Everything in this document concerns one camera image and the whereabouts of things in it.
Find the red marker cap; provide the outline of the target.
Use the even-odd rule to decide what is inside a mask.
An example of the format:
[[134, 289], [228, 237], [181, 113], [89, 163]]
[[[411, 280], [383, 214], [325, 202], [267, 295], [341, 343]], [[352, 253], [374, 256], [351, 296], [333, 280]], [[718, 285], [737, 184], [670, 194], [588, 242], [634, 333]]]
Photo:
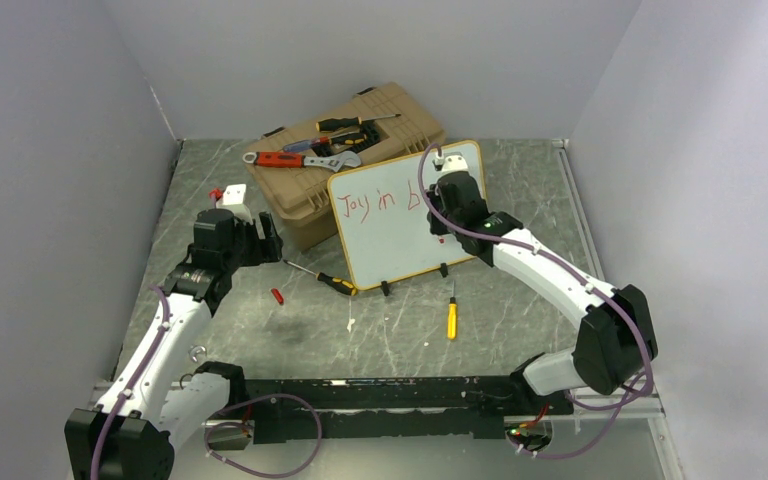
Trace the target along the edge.
[[279, 289], [272, 288], [271, 289], [271, 294], [273, 295], [274, 299], [276, 300], [276, 302], [279, 305], [284, 305], [285, 304], [285, 299], [284, 299], [284, 297], [283, 297], [283, 295], [282, 295], [282, 293], [280, 292]]

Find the yellow-framed whiteboard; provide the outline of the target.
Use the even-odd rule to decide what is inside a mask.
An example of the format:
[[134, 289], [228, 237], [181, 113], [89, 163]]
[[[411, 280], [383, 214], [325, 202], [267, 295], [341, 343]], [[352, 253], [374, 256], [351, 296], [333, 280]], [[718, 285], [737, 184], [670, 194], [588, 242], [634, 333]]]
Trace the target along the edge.
[[430, 233], [426, 188], [441, 176], [432, 156], [406, 155], [337, 173], [327, 193], [351, 281], [360, 290], [470, 260], [453, 235]]

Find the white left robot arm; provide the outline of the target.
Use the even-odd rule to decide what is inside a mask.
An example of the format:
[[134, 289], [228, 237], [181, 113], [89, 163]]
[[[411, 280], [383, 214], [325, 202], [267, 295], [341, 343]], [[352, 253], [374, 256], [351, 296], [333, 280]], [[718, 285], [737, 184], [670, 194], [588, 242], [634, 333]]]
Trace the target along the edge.
[[282, 247], [269, 213], [198, 213], [184, 259], [152, 289], [158, 307], [131, 359], [93, 406], [75, 409], [65, 423], [74, 478], [167, 479], [177, 450], [213, 413], [232, 420], [245, 411], [238, 366], [207, 363], [193, 385], [176, 390], [173, 382], [236, 271], [280, 261]]

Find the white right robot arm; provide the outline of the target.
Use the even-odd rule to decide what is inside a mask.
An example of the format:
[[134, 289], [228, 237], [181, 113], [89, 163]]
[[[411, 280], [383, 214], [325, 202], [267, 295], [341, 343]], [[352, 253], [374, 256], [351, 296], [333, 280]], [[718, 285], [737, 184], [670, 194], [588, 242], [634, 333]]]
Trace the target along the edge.
[[430, 230], [451, 234], [462, 249], [523, 282], [557, 308], [577, 331], [575, 344], [540, 354], [517, 368], [511, 388], [517, 411], [534, 415], [550, 394], [587, 387], [603, 395], [650, 374], [658, 353], [643, 292], [616, 288], [584, 273], [540, 243], [522, 222], [488, 209], [466, 170], [444, 172], [426, 192]]

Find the black orange screwdriver on table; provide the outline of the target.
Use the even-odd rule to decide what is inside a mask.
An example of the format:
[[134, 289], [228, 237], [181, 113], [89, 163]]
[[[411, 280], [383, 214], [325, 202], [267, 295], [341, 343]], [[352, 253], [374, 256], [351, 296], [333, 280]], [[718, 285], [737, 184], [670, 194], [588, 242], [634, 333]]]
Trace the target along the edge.
[[312, 275], [318, 282], [342, 295], [355, 296], [358, 293], [357, 287], [347, 280], [323, 272], [315, 272], [287, 259], [284, 259], [283, 262], [294, 269]]

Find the tan plastic toolbox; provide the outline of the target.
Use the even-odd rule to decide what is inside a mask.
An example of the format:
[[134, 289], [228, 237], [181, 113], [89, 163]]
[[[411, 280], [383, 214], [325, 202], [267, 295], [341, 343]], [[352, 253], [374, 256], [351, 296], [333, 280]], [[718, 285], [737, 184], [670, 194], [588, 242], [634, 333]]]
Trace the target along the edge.
[[329, 178], [351, 169], [336, 166], [266, 166], [252, 155], [286, 151], [296, 156], [327, 158], [351, 151], [362, 166], [411, 153], [440, 142], [445, 130], [429, 110], [403, 87], [390, 82], [362, 90], [310, 120], [263, 134], [244, 153], [243, 164], [258, 183], [274, 216], [283, 223], [282, 238], [305, 251], [337, 233], [327, 189]]

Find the blue red screwdriver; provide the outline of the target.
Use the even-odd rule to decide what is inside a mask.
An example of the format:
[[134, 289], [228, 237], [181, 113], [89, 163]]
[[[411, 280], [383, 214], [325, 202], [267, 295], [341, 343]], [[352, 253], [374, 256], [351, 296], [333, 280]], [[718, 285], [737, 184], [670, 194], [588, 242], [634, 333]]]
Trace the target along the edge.
[[282, 151], [287, 153], [301, 153], [306, 150], [311, 150], [316, 146], [328, 145], [330, 142], [331, 140], [327, 136], [316, 137], [312, 139], [305, 139], [305, 140], [296, 141], [296, 142], [285, 145], [282, 148]]

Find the silver open-end wrench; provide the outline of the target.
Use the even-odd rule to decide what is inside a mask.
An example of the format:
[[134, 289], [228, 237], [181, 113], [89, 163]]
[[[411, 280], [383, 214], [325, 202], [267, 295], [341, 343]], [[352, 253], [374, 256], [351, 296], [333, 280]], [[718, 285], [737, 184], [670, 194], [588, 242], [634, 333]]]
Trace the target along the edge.
[[189, 350], [189, 358], [194, 364], [201, 364], [207, 360], [207, 349], [203, 345], [194, 345]]

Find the black yellow tool in toolbox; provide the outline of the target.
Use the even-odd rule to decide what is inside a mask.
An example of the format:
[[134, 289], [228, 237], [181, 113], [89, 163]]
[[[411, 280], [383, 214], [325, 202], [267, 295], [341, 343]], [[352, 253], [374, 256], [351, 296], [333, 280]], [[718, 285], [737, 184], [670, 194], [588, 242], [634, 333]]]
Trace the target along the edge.
[[356, 131], [331, 136], [328, 144], [332, 147], [347, 147], [349, 150], [359, 153], [376, 145], [381, 140], [382, 134], [373, 124], [364, 124]]

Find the black yellow screwdriver on toolbox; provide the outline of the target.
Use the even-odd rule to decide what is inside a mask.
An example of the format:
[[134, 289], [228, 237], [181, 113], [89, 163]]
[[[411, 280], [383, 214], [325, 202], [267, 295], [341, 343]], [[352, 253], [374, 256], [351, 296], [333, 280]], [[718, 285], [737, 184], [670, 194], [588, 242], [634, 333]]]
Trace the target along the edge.
[[386, 114], [373, 117], [343, 117], [343, 118], [327, 118], [320, 120], [316, 123], [316, 129], [320, 133], [335, 132], [345, 128], [360, 127], [365, 122], [371, 122], [376, 120], [393, 119], [401, 116], [401, 113]]

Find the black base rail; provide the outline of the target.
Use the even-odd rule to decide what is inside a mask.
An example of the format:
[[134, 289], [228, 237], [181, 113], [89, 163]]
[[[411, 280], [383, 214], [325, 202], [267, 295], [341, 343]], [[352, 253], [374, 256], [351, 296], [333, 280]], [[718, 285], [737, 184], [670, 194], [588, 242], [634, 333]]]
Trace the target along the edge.
[[563, 393], [537, 396], [517, 374], [248, 380], [241, 367], [221, 362], [196, 371], [229, 380], [229, 409], [214, 418], [245, 421], [257, 444], [317, 437], [500, 439], [517, 419], [574, 411]]

